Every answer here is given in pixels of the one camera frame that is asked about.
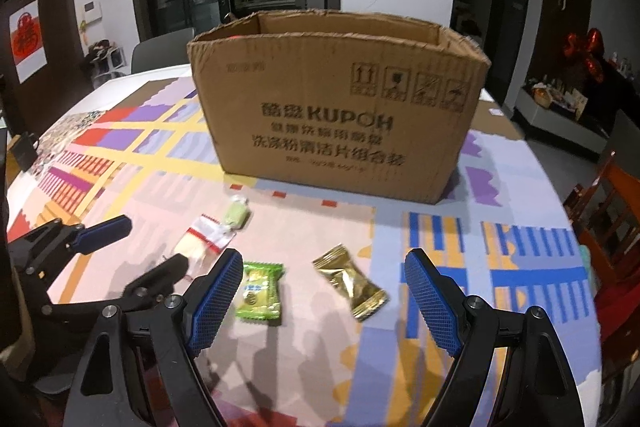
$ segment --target chair backrest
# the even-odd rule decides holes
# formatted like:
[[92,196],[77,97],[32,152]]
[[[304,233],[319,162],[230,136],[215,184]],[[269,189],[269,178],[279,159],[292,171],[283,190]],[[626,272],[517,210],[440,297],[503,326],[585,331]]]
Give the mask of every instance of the chair backrest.
[[187,43],[194,35],[193,28],[184,28],[140,42],[133,48],[131,73],[188,64]]
[[[614,284],[640,267],[640,257],[625,255],[640,235],[640,180],[615,164],[615,154],[615,151],[610,152],[596,179],[582,191],[568,212],[578,242],[591,251],[591,265],[603,285]],[[605,181],[611,187],[606,199],[587,216],[591,198]],[[622,200],[622,211],[611,222],[607,210],[617,196]],[[633,220],[634,226],[628,226],[629,219]],[[628,230],[620,239],[617,231],[623,224],[627,224]]]

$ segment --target cardboard box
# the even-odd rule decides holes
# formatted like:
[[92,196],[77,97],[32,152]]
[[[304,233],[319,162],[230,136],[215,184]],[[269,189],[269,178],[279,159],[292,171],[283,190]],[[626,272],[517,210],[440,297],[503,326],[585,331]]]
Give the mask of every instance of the cardboard box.
[[188,51],[226,172],[426,203],[490,65],[434,23],[323,10],[254,13]]

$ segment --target screw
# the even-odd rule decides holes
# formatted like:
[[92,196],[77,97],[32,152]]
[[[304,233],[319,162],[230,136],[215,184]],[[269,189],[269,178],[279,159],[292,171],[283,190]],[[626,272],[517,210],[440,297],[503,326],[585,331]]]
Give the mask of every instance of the screw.
[[182,297],[180,297],[179,295],[169,295],[164,300],[164,305],[167,308],[175,308],[176,306],[179,306],[181,302],[182,302]]
[[117,306],[114,306],[113,304],[109,304],[108,306],[105,306],[105,308],[102,310],[102,316],[108,319],[109,317],[113,317],[113,315],[115,315],[117,311],[118,311]]
[[545,311],[540,306],[532,306],[531,315],[537,319],[543,319],[545,318]]
[[479,298],[477,295],[471,295],[469,298],[466,299],[466,303],[469,305],[470,308],[473,308],[475,310],[477,310],[478,308],[482,308],[482,306],[484,305],[484,301]]

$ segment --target patterned tablecloth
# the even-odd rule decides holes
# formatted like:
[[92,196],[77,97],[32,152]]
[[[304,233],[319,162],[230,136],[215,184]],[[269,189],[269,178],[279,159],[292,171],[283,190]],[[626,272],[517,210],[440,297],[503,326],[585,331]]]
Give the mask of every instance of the patterned tablecloth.
[[[248,324],[232,308],[198,358],[229,425],[419,425],[450,359],[402,278],[413,247],[495,307],[544,307],[586,425],[595,425],[600,344],[577,243],[544,171],[494,103],[479,102],[436,205],[227,176],[189,76],[149,82],[111,110],[63,118],[52,133],[10,239],[54,217],[133,220],[127,239],[67,266],[50,290],[60,303],[119,295],[172,253],[195,217],[222,217],[232,194],[249,198],[253,216],[231,246],[246,260],[284,263],[284,317],[279,327]],[[363,324],[311,264],[338,243],[390,295]],[[486,425],[504,355],[494,356],[474,425]]]

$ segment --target fragile symbol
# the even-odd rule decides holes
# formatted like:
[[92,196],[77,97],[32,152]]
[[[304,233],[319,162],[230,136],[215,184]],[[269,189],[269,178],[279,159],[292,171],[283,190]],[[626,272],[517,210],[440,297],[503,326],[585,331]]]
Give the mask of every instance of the fragile symbol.
[[436,100],[440,95],[442,77],[437,74],[418,73],[415,75],[414,93],[411,96],[411,103],[418,105],[436,105]]
[[409,87],[411,70],[386,68],[385,82],[382,86],[382,98],[404,102]]
[[462,112],[465,107],[466,97],[469,94],[468,82],[450,78],[447,80],[447,87],[444,92],[440,107],[455,112]]
[[351,67],[351,94],[375,96],[378,92],[378,65],[354,62]]

